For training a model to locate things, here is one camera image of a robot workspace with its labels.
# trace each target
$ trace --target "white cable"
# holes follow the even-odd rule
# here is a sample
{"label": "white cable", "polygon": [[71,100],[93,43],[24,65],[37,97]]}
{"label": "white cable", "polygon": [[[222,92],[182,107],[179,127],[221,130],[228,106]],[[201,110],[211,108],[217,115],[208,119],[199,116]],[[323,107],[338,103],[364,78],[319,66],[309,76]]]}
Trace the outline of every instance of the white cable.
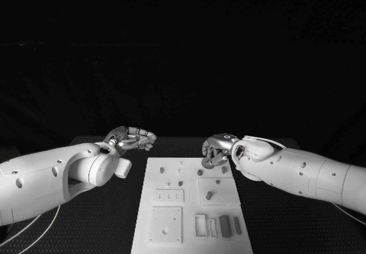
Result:
{"label": "white cable", "polygon": [[38,220],[38,218],[41,217],[41,215],[37,217],[37,219],[29,223],[29,225],[22,229],[22,231],[16,234],[16,235],[14,235],[12,236],[12,238],[9,238],[2,244],[0,244],[0,247],[3,246],[3,245],[6,245],[24,232],[25,232],[25,230],[31,227],[31,225],[35,223],[35,221]]}
{"label": "white cable", "polygon": [[52,222],[51,222],[51,225],[48,226],[47,231],[44,232],[44,234],[41,235],[41,237],[37,239],[37,241],[28,246],[28,248],[26,248],[19,254],[22,254],[22,253],[37,244],[37,242],[39,241],[39,239],[42,238],[42,236],[44,236],[45,233],[48,232],[48,230],[50,230],[50,228],[51,228],[51,226],[52,226],[52,224],[54,224],[54,222],[55,222],[55,219],[57,219],[57,217],[58,217],[60,208],[58,208],[58,212],[57,212],[57,214],[55,214],[55,218],[54,218],[54,220],[52,220]]}
{"label": "white cable", "polygon": [[270,139],[258,138],[258,137],[254,137],[254,136],[247,136],[247,137],[254,138],[254,139],[261,139],[261,140],[264,140],[264,141],[269,141],[269,142],[277,144],[283,149],[287,148],[283,144],[280,144],[279,142],[276,142],[276,141],[273,141],[273,140],[270,140]]}
{"label": "white cable", "polygon": [[355,216],[352,216],[333,202],[332,204],[356,220],[359,221],[364,225],[366,225],[366,223],[364,221],[361,221]]}

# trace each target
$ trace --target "robotic arm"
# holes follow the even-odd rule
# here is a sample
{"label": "robotic arm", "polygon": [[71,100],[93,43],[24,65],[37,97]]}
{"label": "robotic arm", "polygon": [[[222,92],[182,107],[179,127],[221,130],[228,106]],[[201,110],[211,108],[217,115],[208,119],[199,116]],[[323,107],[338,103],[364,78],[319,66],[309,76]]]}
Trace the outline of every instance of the robotic arm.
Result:
{"label": "robotic arm", "polygon": [[271,140],[251,136],[240,140],[225,133],[205,141],[202,153],[207,169],[224,165],[231,156],[237,170],[248,179],[264,181],[295,195],[329,201],[366,214],[366,168],[287,148]]}
{"label": "robotic arm", "polygon": [[0,226],[28,220],[103,186],[113,174],[126,178],[130,149],[153,147],[155,133],[119,127],[104,142],[84,143],[21,156],[0,164]]}

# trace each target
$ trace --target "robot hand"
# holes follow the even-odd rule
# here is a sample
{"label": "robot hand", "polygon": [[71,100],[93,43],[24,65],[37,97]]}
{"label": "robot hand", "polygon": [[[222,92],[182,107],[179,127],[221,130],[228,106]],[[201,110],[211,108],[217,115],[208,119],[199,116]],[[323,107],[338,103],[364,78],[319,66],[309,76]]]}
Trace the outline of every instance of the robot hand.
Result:
{"label": "robot hand", "polygon": [[227,133],[215,134],[207,139],[202,146],[202,154],[207,156],[202,160],[202,166],[207,169],[214,169],[215,166],[227,163],[231,148],[237,141],[240,141],[238,137]]}
{"label": "robot hand", "polygon": [[116,128],[103,142],[84,143],[14,158],[0,164],[0,226],[28,220],[103,186],[113,175],[126,178],[130,149],[153,148],[155,133]]}
{"label": "robot hand", "polygon": [[286,192],[329,201],[366,214],[366,168],[251,136],[214,135],[204,143],[202,166],[221,166],[231,155],[237,170]]}

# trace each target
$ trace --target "black background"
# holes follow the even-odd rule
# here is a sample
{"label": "black background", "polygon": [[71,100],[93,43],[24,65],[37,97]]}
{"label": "black background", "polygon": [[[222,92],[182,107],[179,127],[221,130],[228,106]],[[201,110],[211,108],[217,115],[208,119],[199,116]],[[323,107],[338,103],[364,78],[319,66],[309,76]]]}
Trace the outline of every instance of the black background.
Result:
{"label": "black background", "polygon": [[136,126],[365,150],[364,1],[2,8],[0,144],[31,153]]}

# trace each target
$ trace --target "dark table surface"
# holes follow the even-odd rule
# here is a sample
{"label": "dark table surface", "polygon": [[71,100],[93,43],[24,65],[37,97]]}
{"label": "dark table surface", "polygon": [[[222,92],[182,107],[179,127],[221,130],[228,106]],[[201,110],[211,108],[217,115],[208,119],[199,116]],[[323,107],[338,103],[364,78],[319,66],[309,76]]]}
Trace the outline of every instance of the dark table surface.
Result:
{"label": "dark table surface", "polygon": [[[71,145],[104,137],[77,137]],[[149,157],[202,157],[207,138],[159,137],[150,151],[130,150],[126,179],[113,176],[103,187],[61,206],[55,223],[26,253],[130,253]],[[292,139],[273,139],[300,149]],[[329,202],[299,197],[233,171],[254,253],[366,253],[365,226]],[[2,248],[19,253],[42,235],[57,209]],[[16,223],[11,236],[31,220]]]}

